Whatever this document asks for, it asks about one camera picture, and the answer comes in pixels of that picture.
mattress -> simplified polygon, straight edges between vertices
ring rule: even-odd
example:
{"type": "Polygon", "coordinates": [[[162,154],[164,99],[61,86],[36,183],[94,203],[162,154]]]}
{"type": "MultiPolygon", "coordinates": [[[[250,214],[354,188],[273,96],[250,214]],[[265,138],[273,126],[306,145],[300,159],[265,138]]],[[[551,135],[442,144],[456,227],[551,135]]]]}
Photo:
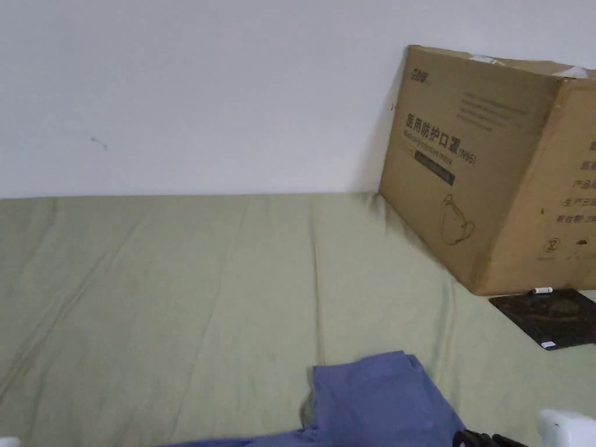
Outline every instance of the mattress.
{"type": "Polygon", "coordinates": [[[596,417],[596,347],[541,349],[377,194],[2,200],[0,235],[0,436],[27,446],[296,429],[311,366],[393,350],[473,430],[596,417]]]}

printed mask illustration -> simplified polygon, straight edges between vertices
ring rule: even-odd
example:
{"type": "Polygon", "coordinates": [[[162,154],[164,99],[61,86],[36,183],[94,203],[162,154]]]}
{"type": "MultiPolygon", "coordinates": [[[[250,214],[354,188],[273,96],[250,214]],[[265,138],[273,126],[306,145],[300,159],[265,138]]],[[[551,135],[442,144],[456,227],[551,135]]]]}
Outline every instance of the printed mask illustration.
{"type": "Polygon", "coordinates": [[[447,245],[456,245],[468,239],[474,232],[474,222],[466,220],[463,212],[455,205],[451,194],[441,202],[439,231],[443,242],[447,245]]]}

box label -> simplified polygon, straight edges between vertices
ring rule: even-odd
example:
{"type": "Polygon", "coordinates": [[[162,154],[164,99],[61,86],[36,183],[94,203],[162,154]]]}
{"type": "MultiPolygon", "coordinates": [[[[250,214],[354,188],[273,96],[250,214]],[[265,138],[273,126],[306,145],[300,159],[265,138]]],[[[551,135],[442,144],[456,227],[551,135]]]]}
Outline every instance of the box label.
{"type": "Polygon", "coordinates": [[[446,170],[443,166],[441,166],[437,162],[434,162],[418,150],[414,154],[414,159],[421,165],[429,169],[431,172],[433,172],[441,180],[453,186],[453,182],[455,182],[455,175],[452,172],[446,170]]]}

white object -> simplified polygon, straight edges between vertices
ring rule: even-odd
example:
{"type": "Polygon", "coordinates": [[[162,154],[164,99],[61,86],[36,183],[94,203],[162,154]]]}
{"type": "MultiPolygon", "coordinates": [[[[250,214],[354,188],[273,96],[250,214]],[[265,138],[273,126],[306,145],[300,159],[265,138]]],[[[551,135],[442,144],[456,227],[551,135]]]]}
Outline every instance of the white object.
{"type": "Polygon", "coordinates": [[[538,423],[542,447],[594,447],[596,421],[573,411],[542,410],[538,423]]]}
{"type": "Polygon", "coordinates": [[[555,73],[555,76],[574,77],[575,79],[587,79],[588,72],[585,68],[574,66],[561,73],[555,73]]]}
{"type": "Polygon", "coordinates": [[[532,293],[550,293],[552,292],[552,287],[534,287],[532,289],[532,293]]]}
{"type": "Polygon", "coordinates": [[[493,65],[505,65],[503,62],[493,59],[492,57],[483,56],[482,54],[474,54],[470,60],[478,61],[478,62],[485,62],[487,64],[493,65]]]}
{"type": "Polygon", "coordinates": [[[0,447],[19,447],[21,442],[17,437],[0,437],[0,447]]]}

black mouse pad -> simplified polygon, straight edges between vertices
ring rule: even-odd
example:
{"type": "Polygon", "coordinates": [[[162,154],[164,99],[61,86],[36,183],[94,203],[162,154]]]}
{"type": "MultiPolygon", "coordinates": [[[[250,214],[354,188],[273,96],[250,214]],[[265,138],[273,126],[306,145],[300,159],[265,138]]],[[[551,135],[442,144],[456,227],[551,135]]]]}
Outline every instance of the black mouse pad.
{"type": "Polygon", "coordinates": [[[489,301],[544,349],[596,343],[596,303],[577,290],[497,296],[489,301]]]}

